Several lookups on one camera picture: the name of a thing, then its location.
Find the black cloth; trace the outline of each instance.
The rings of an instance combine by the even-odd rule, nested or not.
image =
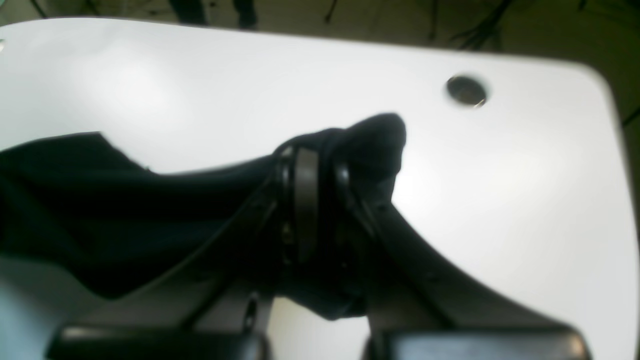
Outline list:
[[[404,139],[402,120],[382,114],[349,129],[296,137],[275,154],[289,145],[317,150],[322,184],[330,183],[330,159],[342,156],[390,198]],[[52,261],[98,295],[125,295],[176,265],[232,218],[275,158],[159,175],[99,133],[19,145],[0,152],[0,254]]]

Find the screw hole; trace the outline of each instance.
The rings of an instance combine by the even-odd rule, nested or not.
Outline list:
[[[456,101],[475,108],[486,103],[486,91],[475,79],[467,76],[454,76],[447,81],[447,91]]]

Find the desk surface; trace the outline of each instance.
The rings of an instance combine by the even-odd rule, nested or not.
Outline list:
[[[102,131],[156,172],[217,167],[393,111],[394,204],[476,279],[632,359],[638,249],[617,119],[582,65],[112,19],[0,28],[0,149]],[[445,92],[488,89],[481,108]]]

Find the gray floor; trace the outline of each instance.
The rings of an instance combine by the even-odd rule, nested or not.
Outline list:
[[[92,0],[101,15],[176,22],[167,0]],[[235,28],[232,0],[202,0],[211,26]],[[500,0],[439,0],[432,41],[433,0],[255,0],[259,31],[455,49],[449,39],[484,19]],[[38,0],[53,15],[90,13],[85,0]],[[587,63],[608,80],[621,119],[640,107],[640,0],[515,0],[498,35],[482,51],[562,58]],[[8,0],[0,25],[34,19],[28,0]],[[640,204],[640,119],[624,129]]]

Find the black wire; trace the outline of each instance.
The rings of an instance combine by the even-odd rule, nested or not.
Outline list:
[[[40,7],[40,5],[38,4],[38,2],[36,0],[31,0],[31,4],[36,9],[36,11],[40,14],[41,18],[43,18],[43,19],[48,19],[49,18],[47,16],[47,14],[45,14],[44,11],[42,11],[42,8]]]
[[[638,106],[638,109],[631,113],[631,115],[622,122],[622,127],[629,126],[629,124],[631,124],[635,119],[638,119],[638,117],[640,117],[640,106]]]
[[[471,48],[471,50],[480,50],[484,42],[498,32],[497,26],[504,12],[511,6],[513,0],[502,0],[495,9],[471,30],[464,31],[451,37],[451,40],[467,37],[467,40],[458,47],[459,50]]]

